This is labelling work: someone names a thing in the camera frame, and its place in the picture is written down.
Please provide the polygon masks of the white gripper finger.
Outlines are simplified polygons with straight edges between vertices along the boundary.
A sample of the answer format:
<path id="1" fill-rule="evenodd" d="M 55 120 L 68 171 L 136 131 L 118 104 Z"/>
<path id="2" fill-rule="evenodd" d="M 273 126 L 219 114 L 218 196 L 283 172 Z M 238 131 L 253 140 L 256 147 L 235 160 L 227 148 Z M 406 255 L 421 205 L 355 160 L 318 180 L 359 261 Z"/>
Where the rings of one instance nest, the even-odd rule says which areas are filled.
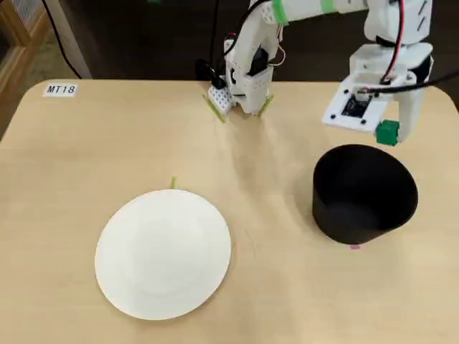
<path id="1" fill-rule="evenodd" d="M 394 100 L 398 102 L 399 130 L 397 140 L 404 142 L 412 133 L 420 115 L 424 90 L 413 90 L 397 93 Z"/>

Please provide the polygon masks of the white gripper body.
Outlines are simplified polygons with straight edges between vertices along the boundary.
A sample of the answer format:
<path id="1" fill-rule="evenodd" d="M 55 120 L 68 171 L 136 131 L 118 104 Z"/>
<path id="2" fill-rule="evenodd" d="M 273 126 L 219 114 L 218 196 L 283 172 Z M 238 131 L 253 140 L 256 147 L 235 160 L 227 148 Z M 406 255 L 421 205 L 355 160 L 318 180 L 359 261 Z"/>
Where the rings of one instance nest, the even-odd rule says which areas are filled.
<path id="1" fill-rule="evenodd" d="M 432 69 L 432 51 L 433 46 L 424 42 L 401 47 L 389 72 L 389 85 L 413 85 L 427 80 Z M 354 87 L 380 87 L 392 53 L 392 48 L 378 44 L 361 46 L 349 59 L 349 82 Z"/>

